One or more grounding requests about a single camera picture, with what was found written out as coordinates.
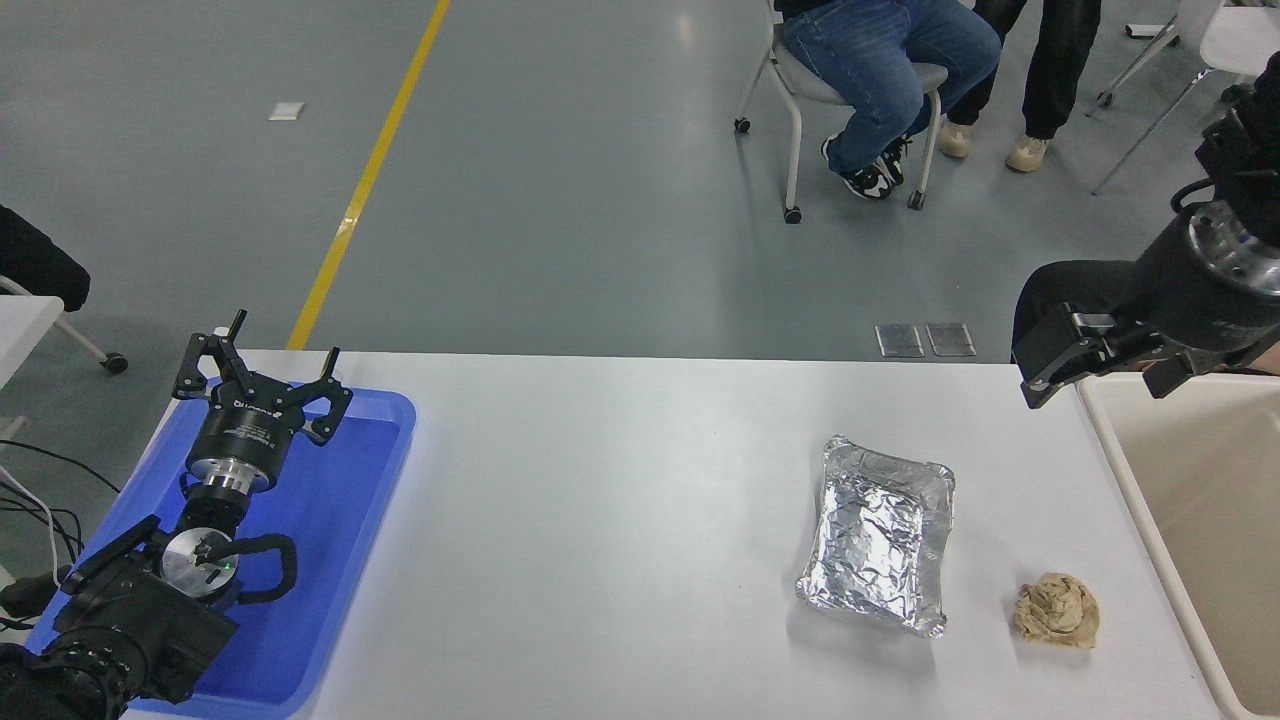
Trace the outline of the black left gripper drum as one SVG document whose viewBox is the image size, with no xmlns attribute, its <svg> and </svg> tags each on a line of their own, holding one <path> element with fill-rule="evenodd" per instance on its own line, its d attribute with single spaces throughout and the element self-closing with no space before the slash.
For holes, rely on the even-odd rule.
<svg viewBox="0 0 1280 720">
<path fill-rule="evenodd" d="M 271 402 L 260 407 L 237 396 L 212 396 L 188 452 L 188 470 L 205 473 L 216 461 L 234 460 L 260 473 L 279 473 L 300 428 L 300 407 Z"/>
</svg>

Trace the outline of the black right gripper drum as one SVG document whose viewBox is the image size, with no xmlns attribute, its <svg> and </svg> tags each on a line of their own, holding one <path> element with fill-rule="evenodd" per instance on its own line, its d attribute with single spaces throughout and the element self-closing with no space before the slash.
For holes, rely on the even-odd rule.
<svg viewBox="0 0 1280 720">
<path fill-rule="evenodd" d="M 1215 352 L 1277 338 L 1277 238 L 1234 215 L 1178 215 L 1134 263 L 1114 315 Z"/>
</svg>

